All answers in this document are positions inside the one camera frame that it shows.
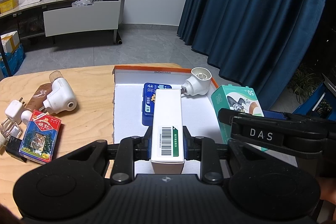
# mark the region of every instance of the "blue curtain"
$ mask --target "blue curtain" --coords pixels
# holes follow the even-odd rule
[[[186,0],[177,35],[269,109],[300,64],[325,0]]]

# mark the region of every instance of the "white cabinet drawer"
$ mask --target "white cabinet drawer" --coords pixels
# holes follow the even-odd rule
[[[121,0],[43,12],[45,36],[118,29]]]

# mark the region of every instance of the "barcode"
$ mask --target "barcode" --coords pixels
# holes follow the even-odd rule
[[[172,137],[171,127],[162,127],[161,139],[160,139],[161,156],[171,156],[171,148],[172,148],[171,137]]]

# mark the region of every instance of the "white plug-in adapter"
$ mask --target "white plug-in adapter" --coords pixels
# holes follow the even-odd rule
[[[193,68],[191,70],[191,77],[189,77],[182,85],[181,92],[186,95],[205,95],[211,82],[211,72],[205,68]]]
[[[20,124],[21,122],[21,114],[25,110],[25,107],[23,106],[25,102],[21,102],[23,98],[20,98],[20,100],[13,100],[9,104],[9,106],[5,110],[6,116],[16,122],[17,124]]]

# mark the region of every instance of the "black object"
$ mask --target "black object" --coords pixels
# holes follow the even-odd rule
[[[336,177],[336,122],[300,114],[281,114],[285,120],[222,108],[218,119],[231,125],[234,139],[302,159],[318,159],[318,175]]]
[[[13,189],[25,223],[312,224],[320,189],[308,173],[245,143],[191,137],[184,157],[197,175],[138,174],[150,159],[152,128],[120,144],[97,140],[23,175]],[[115,160],[109,179],[105,171]],[[220,160],[228,160],[224,179]]]
[[[117,39],[115,40],[118,45],[121,45],[123,41],[121,40],[121,37],[119,35],[119,32],[117,31]]]
[[[0,37],[0,54],[1,54],[1,57],[2,57],[2,61],[5,65],[5,68],[7,70],[8,76],[10,77],[10,76],[12,76],[12,72],[11,72],[11,69],[9,68],[9,65],[8,65],[8,61],[7,61],[7,57],[6,57],[6,54],[5,54],[5,50],[3,49],[1,37]]]
[[[19,153],[21,143],[22,143],[22,140],[14,136],[10,136],[7,146],[6,146],[6,152],[12,157],[18,160],[21,160],[23,162],[26,162],[27,159],[25,157],[22,157]]]

